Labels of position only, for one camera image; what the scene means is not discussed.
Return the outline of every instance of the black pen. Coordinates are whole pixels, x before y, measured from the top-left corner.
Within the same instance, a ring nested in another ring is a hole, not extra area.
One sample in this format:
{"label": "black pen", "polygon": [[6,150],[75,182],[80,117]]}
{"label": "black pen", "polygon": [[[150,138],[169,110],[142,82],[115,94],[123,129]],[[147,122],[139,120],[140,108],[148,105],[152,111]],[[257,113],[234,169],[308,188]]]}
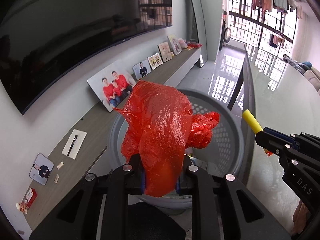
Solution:
{"label": "black pen", "polygon": [[78,135],[76,135],[75,138],[73,139],[72,144],[71,144],[71,146],[70,146],[70,149],[69,149],[69,151],[68,151],[67,156],[69,156],[69,154],[70,154],[70,152],[71,152],[71,150],[72,150],[72,148],[73,148],[73,146],[74,146],[74,144],[75,144],[75,142],[76,142],[76,140],[77,140],[77,137],[78,137]]}

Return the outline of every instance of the television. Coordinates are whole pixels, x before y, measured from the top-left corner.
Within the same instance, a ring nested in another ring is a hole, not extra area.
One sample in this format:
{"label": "television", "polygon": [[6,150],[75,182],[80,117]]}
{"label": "television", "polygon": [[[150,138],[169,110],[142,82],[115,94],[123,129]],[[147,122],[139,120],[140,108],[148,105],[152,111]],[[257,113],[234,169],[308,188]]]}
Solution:
{"label": "television", "polygon": [[88,58],[172,26],[172,0],[0,1],[0,80],[22,114]]}

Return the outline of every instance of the red plastic bag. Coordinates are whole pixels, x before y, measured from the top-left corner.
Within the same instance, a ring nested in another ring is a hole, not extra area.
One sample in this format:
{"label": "red plastic bag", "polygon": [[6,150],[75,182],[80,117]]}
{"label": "red plastic bag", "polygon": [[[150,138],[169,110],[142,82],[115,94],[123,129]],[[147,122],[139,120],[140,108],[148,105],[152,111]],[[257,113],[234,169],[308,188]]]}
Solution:
{"label": "red plastic bag", "polygon": [[174,190],[185,148],[205,147],[219,120],[217,113],[192,116],[187,96],[146,81],[139,81],[124,108],[115,110],[129,123],[121,152],[127,161],[140,153],[146,173],[144,193],[155,197]]}

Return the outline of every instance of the silver bolt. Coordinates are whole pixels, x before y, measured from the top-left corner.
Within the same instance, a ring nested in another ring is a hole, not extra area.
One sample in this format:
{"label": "silver bolt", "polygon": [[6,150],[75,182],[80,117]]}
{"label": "silver bolt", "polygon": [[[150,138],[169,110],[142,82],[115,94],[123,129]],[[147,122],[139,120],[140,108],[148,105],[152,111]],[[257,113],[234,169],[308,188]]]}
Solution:
{"label": "silver bolt", "polygon": [[227,174],[226,175],[226,179],[228,181],[234,181],[236,179],[236,177],[233,174]]}
{"label": "silver bolt", "polygon": [[94,178],[95,178],[95,175],[93,173],[89,173],[85,176],[85,180],[87,181],[92,181],[94,180]]}
{"label": "silver bolt", "polygon": [[123,165],[122,169],[124,171],[131,171],[132,170],[132,166],[130,164],[126,164],[126,165]]}
{"label": "silver bolt", "polygon": [[198,167],[195,166],[195,165],[190,165],[190,166],[188,167],[188,169],[189,169],[189,171],[196,172],[196,171],[198,170]]}

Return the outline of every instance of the human hand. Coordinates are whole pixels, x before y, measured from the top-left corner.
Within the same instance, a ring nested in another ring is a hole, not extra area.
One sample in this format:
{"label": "human hand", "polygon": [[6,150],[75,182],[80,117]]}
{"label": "human hand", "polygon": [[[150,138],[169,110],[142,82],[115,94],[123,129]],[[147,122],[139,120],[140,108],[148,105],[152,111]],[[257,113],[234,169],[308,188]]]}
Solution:
{"label": "human hand", "polygon": [[295,234],[301,234],[307,224],[307,216],[309,214],[308,208],[303,204],[300,200],[299,205],[296,208],[296,211],[293,214],[292,220],[294,223],[294,227],[291,230],[291,235],[294,236]]}

